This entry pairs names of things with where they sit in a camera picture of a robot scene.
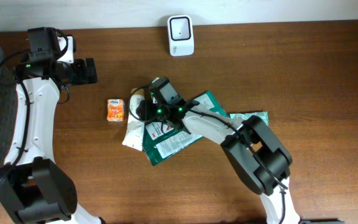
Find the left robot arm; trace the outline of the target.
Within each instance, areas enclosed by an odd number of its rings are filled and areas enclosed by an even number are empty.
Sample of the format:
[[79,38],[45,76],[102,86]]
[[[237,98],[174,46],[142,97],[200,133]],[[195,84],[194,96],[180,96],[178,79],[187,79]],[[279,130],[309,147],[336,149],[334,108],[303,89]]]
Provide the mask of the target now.
[[0,202],[15,223],[104,221],[78,204],[74,182],[55,163],[53,121],[62,88],[98,81],[92,58],[64,60],[72,37],[52,27],[28,31],[28,60],[14,68],[14,139],[0,168]]

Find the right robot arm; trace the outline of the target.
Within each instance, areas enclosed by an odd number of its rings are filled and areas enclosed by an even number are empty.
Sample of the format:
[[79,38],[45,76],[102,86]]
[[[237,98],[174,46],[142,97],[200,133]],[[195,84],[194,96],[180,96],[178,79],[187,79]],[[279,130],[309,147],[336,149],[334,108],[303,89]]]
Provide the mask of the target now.
[[260,117],[233,119],[200,100],[185,100],[167,77],[156,78],[145,89],[150,99],[131,109],[131,115],[145,123],[165,123],[220,145],[241,182],[260,197],[267,223],[301,222],[289,188],[293,159]]

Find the orange tissue pack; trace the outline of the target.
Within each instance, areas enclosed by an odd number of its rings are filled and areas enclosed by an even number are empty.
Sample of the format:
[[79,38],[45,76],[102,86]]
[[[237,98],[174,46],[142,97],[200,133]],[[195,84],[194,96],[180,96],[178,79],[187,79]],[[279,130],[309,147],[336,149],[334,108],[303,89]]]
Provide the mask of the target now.
[[125,106],[124,100],[122,99],[109,99],[107,101],[107,120],[110,122],[121,122],[124,121]]

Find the white tube brown cap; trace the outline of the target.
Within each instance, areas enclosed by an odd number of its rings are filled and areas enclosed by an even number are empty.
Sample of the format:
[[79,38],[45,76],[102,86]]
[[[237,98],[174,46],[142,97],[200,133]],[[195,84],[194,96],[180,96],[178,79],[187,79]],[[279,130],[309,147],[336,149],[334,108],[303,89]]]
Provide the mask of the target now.
[[133,148],[138,151],[143,151],[144,126],[145,123],[140,121],[139,115],[136,114],[136,109],[140,102],[145,99],[144,89],[131,90],[131,98],[129,100],[129,114],[127,120],[127,131],[122,142],[123,146]]

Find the green white sponge package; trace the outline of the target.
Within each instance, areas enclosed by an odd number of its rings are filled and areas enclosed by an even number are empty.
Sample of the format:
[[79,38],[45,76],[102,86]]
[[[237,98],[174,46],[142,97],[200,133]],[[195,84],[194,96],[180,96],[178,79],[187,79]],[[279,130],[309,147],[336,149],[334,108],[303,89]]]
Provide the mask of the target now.
[[[210,90],[196,97],[195,100],[213,113],[228,117]],[[202,138],[201,135],[188,134],[177,131],[167,124],[153,122],[145,126],[142,147],[151,164],[156,166]]]

